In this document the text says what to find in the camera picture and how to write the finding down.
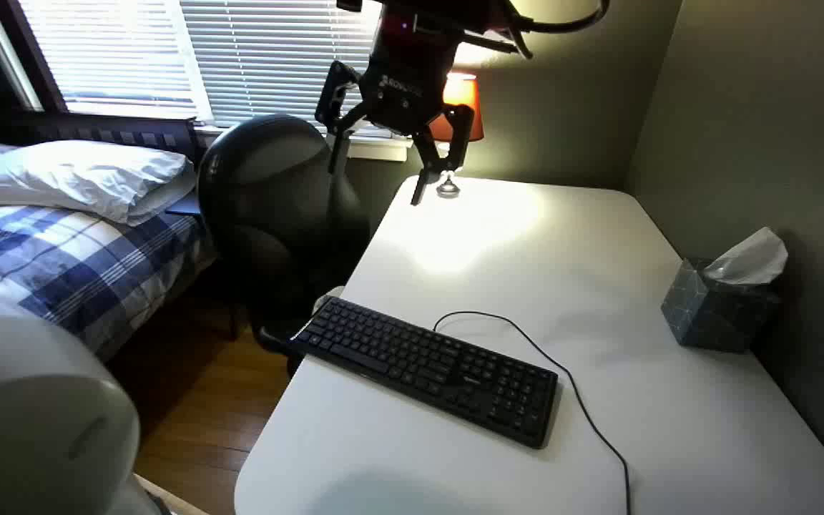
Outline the white rounded robot base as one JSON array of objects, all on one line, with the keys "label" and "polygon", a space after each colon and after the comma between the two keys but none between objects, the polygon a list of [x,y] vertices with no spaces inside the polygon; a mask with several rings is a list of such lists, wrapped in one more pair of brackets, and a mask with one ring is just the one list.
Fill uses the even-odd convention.
[{"label": "white rounded robot base", "polygon": [[67,330],[0,302],[0,515],[171,515],[135,479],[128,395]]}]

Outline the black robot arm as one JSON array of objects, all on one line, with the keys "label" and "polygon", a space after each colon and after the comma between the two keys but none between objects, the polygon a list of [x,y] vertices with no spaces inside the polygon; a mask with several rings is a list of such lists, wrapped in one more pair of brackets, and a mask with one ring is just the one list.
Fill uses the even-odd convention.
[{"label": "black robot arm", "polygon": [[595,27],[609,0],[576,21],[545,23],[512,0],[377,0],[383,7],[364,73],[334,60],[314,122],[333,134],[328,173],[340,174],[357,124],[407,134],[420,159],[413,204],[467,162],[474,110],[443,97],[460,44],[530,59],[526,31],[566,34]]}]

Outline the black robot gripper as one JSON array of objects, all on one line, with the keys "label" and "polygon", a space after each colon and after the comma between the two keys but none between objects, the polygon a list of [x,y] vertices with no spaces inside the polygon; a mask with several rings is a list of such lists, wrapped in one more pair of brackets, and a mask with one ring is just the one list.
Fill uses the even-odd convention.
[{"label": "black robot gripper", "polygon": [[[424,189],[443,173],[456,173],[467,162],[469,129],[474,111],[467,103],[443,107],[446,74],[460,44],[460,29],[436,16],[383,11],[381,29],[367,64],[367,73],[334,60],[327,73],[314,122],[333,137],[328,173],[337,173],[347,159],[353,129],[367,117],[376,126],[413,134],[420,156],[413,204],[420,204]],[[360,103],[343,110],[347,96],[360,83]],[[439,156],[429,124],[449,124],[449,153]]]}]

